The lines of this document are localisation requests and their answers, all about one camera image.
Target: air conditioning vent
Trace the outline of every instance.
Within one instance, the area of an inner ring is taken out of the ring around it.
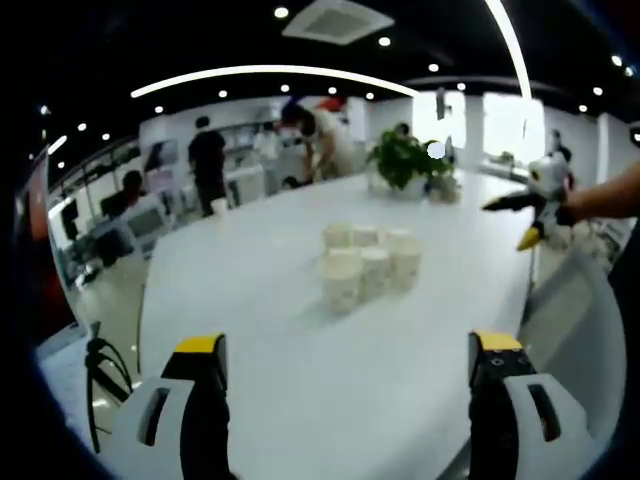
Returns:
[[[296,15],[282,34],[348,45],[393,23],[393,19],[354,2],[316,0]]]

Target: window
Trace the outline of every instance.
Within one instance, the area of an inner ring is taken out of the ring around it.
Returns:
[[[487,93],[482,103],[485,153],[510,152],[525,165],[545,154],[544,107],[539,100]]]
[[[413,135],[421,142],[438,140],[445,142],[451,135],[453,146],[464,148],[467,143],[465,98],[462,92],[445,92],[444,103],[451,110],[438,121],[436,92],[423,92],[413,99]]]

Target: stacked paper cup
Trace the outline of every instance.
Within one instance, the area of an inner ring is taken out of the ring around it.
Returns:
[[[384,232],[384,244],[387,248],[391,248],[393,243],[404,240],[411,237],[409,230],[401,230],[399,228],[385,230]]]
[[[393,287],[398,290],[413,288],[422,259],[422,245],[411,236],[396,238],[389,244],[389,251]]]
[[[322,231],[325,252],[332,248],[348,248],[351,246],[351,225],[348,223],[330,223]]]
[[[353,245],[360,248],[378,245],[378,229],[369,225],[356,225],[353,227]]]
[[[217,198],[211,202],[211,209],[218,218],[225,217],[229,211],[229,204],[226,198]]]
[[[346,314],[354,310],[360,303],[360,255],[349,249],[329,250],[320,261],[320,271],[329,311]]]
[[[367,301],[382,295],[389,285],[391,260],[389,252],[380,247],[362,249],[362,299]]]

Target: curved light strip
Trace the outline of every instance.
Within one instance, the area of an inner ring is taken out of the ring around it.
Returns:
[[[524,57],[522,56],[522,49],[520,43],[518,43],[518,37],[511,25],[509,15],[504,9],[504,5],[500,0],[484,0],[493,15],[500,33],[507,44],[509,49],[509,55],[511,55],[511,61],[516,69],[516,76],[518,77],[518,83],[520,83],[520,93],[522,98],[531,100],[531,84],[529,83],[529,75],[527,74],[527,67],[524,63]]]
[[[53,142],[53,144],[47,149],[47,153],[49,155],[53,155],[56,152],[56,150],[58,150],[62,145],[64,145],[64,142],[66,141],[67,141],[67,136],[66,135],[61,136],[58,140]]]
[[[152,83],[146,87],[134,90],[131,92],[131,98],[138,98],[146,95],[147,93],[162,90],[163,88],[172,87],[185,82],[192,82],[194,80],[201,80],[203,78],[224,77],[227,75],[240,75],[246,73],[301,73],[305,75],[319,75],[321,77],[342,78],[344,80],[366,83],[375,87],[386,88],[387,90],[403,93],[410,97],[416,97],[420,94],[417,90],[405,87],[398,83],[380,80],[379,78],[369,77],[359,73],[334,70],[332,68],[304,67],[299,65],[242,65],[238,67],[214,68],[212,70],[203,70],[201,72],[187,73],[185,75],[167,78],[166,80]]]

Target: white table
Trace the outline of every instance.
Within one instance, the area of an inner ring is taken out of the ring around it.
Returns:
[[[531,212],[481,205],[519,185],[461,174],[458,204],[393,200],[364,176],[282,193],[162,238],[145,290],[141,361],[160,374],[185,337],[228,336],[229,461],[243,479],[435,478],[469,436],[468,338],[517,333]],[[422,239],[417,287],[325,314],[321,230],[347,220]]]

